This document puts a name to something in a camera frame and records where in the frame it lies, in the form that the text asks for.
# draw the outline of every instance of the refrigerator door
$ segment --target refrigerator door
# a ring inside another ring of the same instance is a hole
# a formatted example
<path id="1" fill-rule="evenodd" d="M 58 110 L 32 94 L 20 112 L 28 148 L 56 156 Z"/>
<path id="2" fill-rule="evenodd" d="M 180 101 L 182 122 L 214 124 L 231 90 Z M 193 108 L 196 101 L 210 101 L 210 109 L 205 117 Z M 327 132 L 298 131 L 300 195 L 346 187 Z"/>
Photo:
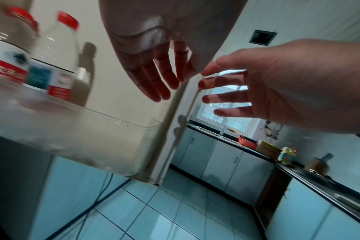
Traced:
<path id="1" fill-rule="evenodd" d="M 0 77 L 0 136 L 95 168 L 161 184 L 187 125 L 198 80 L 196 76 L 176 91 L 164 121 L 152 119 L 143 127 Z"/>

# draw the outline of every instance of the black countertop edge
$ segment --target black countertop edge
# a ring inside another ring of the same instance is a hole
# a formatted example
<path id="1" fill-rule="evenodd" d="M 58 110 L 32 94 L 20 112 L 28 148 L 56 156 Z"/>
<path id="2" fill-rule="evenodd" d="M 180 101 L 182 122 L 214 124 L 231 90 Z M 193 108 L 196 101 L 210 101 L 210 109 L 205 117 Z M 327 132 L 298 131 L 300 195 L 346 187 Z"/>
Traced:
<path id="1" fill-rule="evenodd" d="M 292 178 L 295 178 L 299 182 L 301 182 L 303 185 L 307 186 L 309 189 L 326 199 L 328 202 L 330 202 L 333 206 L 337 207 L 347 215 L 351 216 L 354 220 L 360 223 L 360 213 L 356 210 L 352 209 L 351 207 L 345 205 L 344 203 L 338 201 L 334 198 L 331 194 L 328 194 L 326 191 L 324 191 L 322 188 L 325 187 L 318 187 L 318 183 L 314 183 L 313 181 L 309 180 L 308 178 L 303 177 L 302 175 L 294 172 L 289 167 L 286 167 L 280 163 L 275 163 L 275 166 L 291 176 Z"/>
<path id="2" fill-rule="evenodd" d="M 218 141 L 224 142 L 224 143 L 226 143 L 226 144 L 228 144 L 228 145 L 230 145 L 230 146 L 233 146 L 233 147 L 235 147 L 235 148 L 238 148 L 238 149 L 240 149 L 240 150 L 242 150 L 242 151 L 244 151 L 244 152 L 246 152 L 246 153 L 248 153 L 248 154 L 251 154 L 251 155 L 253 155 L 253 156 L 255 156 L 255 157 L 259 157 L 260 159 L 266 160 L 267 162 L 275 163 L 275 161 L 274 161 L 273 159 L 271 159 L 271 158 L 269 158 L 269 157 L 267 157 L 267 156 L 265 156 L 265 155 L 263 155 L 263 154 L 261 154 L 261 153 L 259 153 L 259 152 L 256 152 L 256 151 L 254 151 L 254 150 L 251 150 L 250 148 L 247 148 L 247 147 L 244 147 L 244 146 L 240 146 L 239 144 L 233 144 L 233 143 L 231 143 L 231 142 L 229 142 L 229 141 L 224 141 L 223 139 L 218 138 L 218 137 L 216 137 L 216 136 L 214 136 L 214 135 L 207 134 L 206 132 L 203 132 L 203 131 L 197 129 L 196 126 L 193 125 L 193 124 L 188 124 L 188 128 L 190 128 L 190 129 L 192 129 L 192 130 L 194 130 L 194 131 L 197 131 L 197 132 L 199 132 L 199 133 L 202 133 L 202 134 L 204 134 L 204 135 L 207 135 L 207 136 L 209 136 L 209 137 L 211 137 L 211 138 L 217 139 Z"/>

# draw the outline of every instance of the electrical cord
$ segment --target electrical cord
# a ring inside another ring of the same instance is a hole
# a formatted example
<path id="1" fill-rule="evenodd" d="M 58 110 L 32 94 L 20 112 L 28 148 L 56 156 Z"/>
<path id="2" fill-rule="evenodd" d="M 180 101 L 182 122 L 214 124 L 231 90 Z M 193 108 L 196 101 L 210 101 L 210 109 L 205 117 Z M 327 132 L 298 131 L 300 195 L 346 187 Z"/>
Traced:
<path id="1" fill-rule="evenodd" d="M 110 179 L 109 179 L 109 182 L 108 182 L 108 184 L 106 185 L 106 187 L 98 194 L 97 199 L 96 199 L 96 200 L 94 201 L 94 203 L 92 204 L 91 209 L 86 213 L 85 219 L 84 219 L 84 221 L 82 222 L 81 227 L 80 227 L 80 230 L 78 231 L 78 234 L 77 234 L 77 236 L 76 236 L 76 240 L 78 240 L 79 237 L 80 237 L 82 228 L 83 228 L 84 225 L 85 225 L 86 219 L 88 218 L 90 211 L 95 207 L 96 203 L 98 202 L 98 200 L 100 199 L 100 197 L 102 196 L 102 194 L 103 194 L 103 193 L 106 191 L 106 189 L 109 187 L 110 183 L 112 182 L 113 176 L 114 176 L 114 173 L 112 173 L 112 175 L 111 175 L 111 177 L 110 177 Z"/>

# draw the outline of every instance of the hand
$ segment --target hand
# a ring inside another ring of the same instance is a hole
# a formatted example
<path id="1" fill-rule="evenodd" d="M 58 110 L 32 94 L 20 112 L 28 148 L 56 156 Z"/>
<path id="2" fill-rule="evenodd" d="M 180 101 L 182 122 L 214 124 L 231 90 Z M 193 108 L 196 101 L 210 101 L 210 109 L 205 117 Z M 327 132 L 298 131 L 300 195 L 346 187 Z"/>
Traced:
<path id="1" fill-rule="evenodd" d="M 106 31 L 127 75 L 151 100 L 167 100 L 171 89 L 212 60 L 247 0 L 99 0 Z M 177 77 L 168 51 L 174 40 Z M 192 56 L 188 61 L 188 47 Z"/>
<path id="2" fill-rule="evenodd" d="M 297 40 L 241 49 L 210 63 L 201 74 L 229 69 L 247 71 L 203 79 L 199 88 L 247 85 L 248 90 L 207 95 L 203 102 L 251 102 L 252 106 L 216 109 L 216 115 L 360 133 L 360 43 Z"/>

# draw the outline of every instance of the white cabinet door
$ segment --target white cabinet door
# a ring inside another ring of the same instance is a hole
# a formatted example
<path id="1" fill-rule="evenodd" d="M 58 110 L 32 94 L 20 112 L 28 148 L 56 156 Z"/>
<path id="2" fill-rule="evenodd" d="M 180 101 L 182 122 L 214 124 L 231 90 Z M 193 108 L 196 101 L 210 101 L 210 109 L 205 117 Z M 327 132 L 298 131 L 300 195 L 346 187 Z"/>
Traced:
<path id="1" fill-rule="evenodd" d="M 179 168 L 201 178 L 216 142 L 216 139 L 195 131 Z"/>
<path id="2" fill-rule="evenodd" d="M 225 191 L 242 152 L 241 149 L 218 141 L 201 179 Z"/>
<path id="3" fill-rule="evenodd" d="M 192 129 L 186 128 L 183 136 L 181 137 L 180 143 L 171 162 L 176 167 L 179 167 L 181 160 L 183 159 L 184 153 L 187 150 L 188 144 L 193 136 L 193 132 L 194 131 Z"/>
<path id="4" fill-rule="evenodd" d="M 225 192 L 253 206 L 273 168 L 272 163 L 242 152 Z"/>
<path id="5" fill-rule="evenodd" d="M 311 240 L 331 207 L 317 193 L 292 179 L 267 227 L 267 239 Z"/>
<path id="6" fill-rule="evenodd" d="M 360 223 L 333 207 L 314 238 L 314 240 L 326 239 L 360 239 Z"/>

